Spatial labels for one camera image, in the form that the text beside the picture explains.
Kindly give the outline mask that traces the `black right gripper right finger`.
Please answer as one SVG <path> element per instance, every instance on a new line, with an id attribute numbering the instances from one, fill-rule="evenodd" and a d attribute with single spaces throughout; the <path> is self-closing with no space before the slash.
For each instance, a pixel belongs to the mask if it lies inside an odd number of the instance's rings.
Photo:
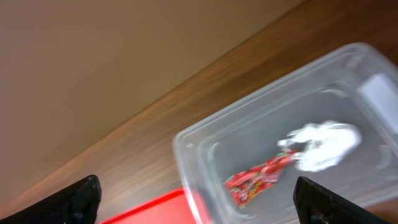
<path id="1" fill-rule="evenodd" d="M 293 201 L 300 224 L 388 224 L 362 207 L 300 176 Z"/>

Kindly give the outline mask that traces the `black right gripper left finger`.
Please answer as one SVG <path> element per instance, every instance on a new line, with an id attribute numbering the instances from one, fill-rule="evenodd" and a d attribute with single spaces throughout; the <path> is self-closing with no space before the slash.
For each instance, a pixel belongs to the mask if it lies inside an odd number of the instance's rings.
<path id="1" fill-rule="evenodd" d="M 1 219 L 1 224 L 95 224 L 100 202 L 100 180 L 89 175 Z"/>

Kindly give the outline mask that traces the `white napkin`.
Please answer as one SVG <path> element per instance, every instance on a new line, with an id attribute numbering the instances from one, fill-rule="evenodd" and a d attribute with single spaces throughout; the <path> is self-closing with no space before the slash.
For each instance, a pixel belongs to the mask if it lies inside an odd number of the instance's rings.
<path id="1" fill-rule="evenodd" d="M 362 140 L 359 129 L 347 123 L 328 120 L 308 123 L 277 142 L 285 152 L 301 144 L 294 153 L 295 168 L 302 172 L 320 172 L 337 166 Z"/>

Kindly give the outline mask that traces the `red snack wrapper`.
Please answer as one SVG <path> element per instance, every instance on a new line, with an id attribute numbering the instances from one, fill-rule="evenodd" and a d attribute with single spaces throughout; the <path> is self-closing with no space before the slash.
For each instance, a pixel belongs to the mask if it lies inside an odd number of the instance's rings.
<path id="1" fill-rule="evenodd" d="M 296 151 L 288 149 L 267 162 L 229 177 L 224 185 L 239 208 L 245 207 L 264 190 L 271 188 L 280 179 L 286 166 L 293 163 Z"/>

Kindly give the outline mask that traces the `clear plastic waste bin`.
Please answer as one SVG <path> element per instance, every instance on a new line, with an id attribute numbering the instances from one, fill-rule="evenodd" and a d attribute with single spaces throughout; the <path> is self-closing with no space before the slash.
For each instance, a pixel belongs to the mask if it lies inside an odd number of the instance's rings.
<path id="1" fill-rule="evenodd" d="M 361 144 L 337 166 L 305 176 L 356 205 L 397 198 L 397 67 L 374 47 L 345 45 L 178 133 L 175 157 L 197 223 L 297 223 L 302 172 L 239 208 L 224 182 L 279 153 L 277 142 L 308 123 L 356 126 Z"/>

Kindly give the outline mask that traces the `red serving tray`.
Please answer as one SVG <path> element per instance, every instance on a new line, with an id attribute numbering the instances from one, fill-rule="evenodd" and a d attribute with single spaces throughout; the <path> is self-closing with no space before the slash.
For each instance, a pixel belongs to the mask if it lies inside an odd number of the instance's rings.
<path id="1" fill-rule="evenodd" d="M 184 189 L 177 189 L 101 224 L 196 224 Z"/>

